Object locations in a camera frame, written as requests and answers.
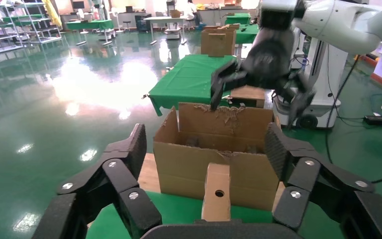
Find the cardboard box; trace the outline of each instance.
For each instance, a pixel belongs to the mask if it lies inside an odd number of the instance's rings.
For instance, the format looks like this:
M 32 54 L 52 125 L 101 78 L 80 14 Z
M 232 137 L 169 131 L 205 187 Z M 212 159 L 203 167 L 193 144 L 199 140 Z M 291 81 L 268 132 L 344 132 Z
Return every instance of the cardboard box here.
M 209 163 L 227 164 L 231 204 L 271 211 L 279 180 L 262 153 L 271 122 L 272 110 L 212 112 L 208 105 L 179 103 L 179 120 L 172 108 L 154 137 L 161 192 L 203 199 Z M 196 146 L 186 146 L 190 137 L 197 138 Z
M 181 17 L 181 12 L 178 10 L 170 10 L 169 13 L 170 13 L 171 18 Z
M 211 57 L 235 54 L 235 29 L 206 29 L 201 32 L 201 53 Z
M 225 164 L 208 164 L 201 219 L 208 222 L 230 221 L 229 168 Z

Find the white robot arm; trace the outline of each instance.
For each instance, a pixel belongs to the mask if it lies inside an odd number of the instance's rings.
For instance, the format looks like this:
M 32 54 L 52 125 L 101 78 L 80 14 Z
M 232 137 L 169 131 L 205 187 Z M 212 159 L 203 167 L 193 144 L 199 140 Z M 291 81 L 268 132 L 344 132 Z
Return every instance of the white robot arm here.
M 382 41 L 380 6 L 340 0 L 308 1 L 303 18 L 293 22 L 307 35 L 353 54 L 370 53 Z

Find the robotic arm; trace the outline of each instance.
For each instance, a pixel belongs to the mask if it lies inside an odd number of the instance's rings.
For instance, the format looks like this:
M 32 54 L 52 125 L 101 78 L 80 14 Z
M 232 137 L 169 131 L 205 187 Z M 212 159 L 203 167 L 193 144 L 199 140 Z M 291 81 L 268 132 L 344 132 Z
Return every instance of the robotic arm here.
M 340 0 L 316 0 L 305 4 L 295 26 L 307 35 L 343 51 L 366 54 L 382 41 L 382 7 Z
M 294 36 L 292 23 L 307 35 L 354 54 L 372 52 L 382 41 L 382 8 L 340 0 L 264 0 L 261 30 L 247 59 L 230 62 L 212 75 L 211 107 L 219 105 L 223 91 L 244 85 L 275 90 L 291 103 L 288 125 L 314 97 L 302 74 L 291 74 Z M 291 83 L 297 92 L 290 89 Z

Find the wooden board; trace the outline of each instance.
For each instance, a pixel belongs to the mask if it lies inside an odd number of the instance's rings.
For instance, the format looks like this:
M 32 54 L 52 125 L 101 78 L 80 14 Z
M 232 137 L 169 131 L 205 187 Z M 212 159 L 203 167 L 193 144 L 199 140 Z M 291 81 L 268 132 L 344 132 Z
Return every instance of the wooden board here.
M 159 176 L 157 175 L 156 161 L 154 160 L 154 154 L 147 153 L 144 158 L 143 166 L 141 168 L 140 177 L 138 178 L 140 188 L 145 191 L 160 193 Z M 273 210 L 279 202 L 285 186 L 281 182 L 276 192 L 275 202 L 273 204 Z
M 256 107 L 263 108 L 265 101 L 265 91 L 262 88 L 244 86 L 231 91 L 232 98 L 255 100 Z

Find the white desk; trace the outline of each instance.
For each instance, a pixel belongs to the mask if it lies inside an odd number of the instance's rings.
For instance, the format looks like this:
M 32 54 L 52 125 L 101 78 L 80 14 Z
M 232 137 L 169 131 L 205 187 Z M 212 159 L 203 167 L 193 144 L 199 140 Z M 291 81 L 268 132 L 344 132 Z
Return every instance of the white desk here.
M 178 17 L 178 18 L 171 18 L 170 16 L 152 16 L 152 17 L 148 17 L 148 18 L 145 18 L 143 20 L 146 20 L 146 21 L 150 21 L 150 29 L 151 29 L 151 33 L 152 33 L 152 42 L 150 43 L 150 45 L 153 45 L 154 43 L 156 43 L 156 41 L 154 40 L 154 33 L 153 33 L 153 24 L 154 23 L 182 23 L 182 36 L 181 38 L 183 39 L 184 41 L 184 37 L 185 37 L 185 17 L 184 16 L 181 16 L 181 17 Z

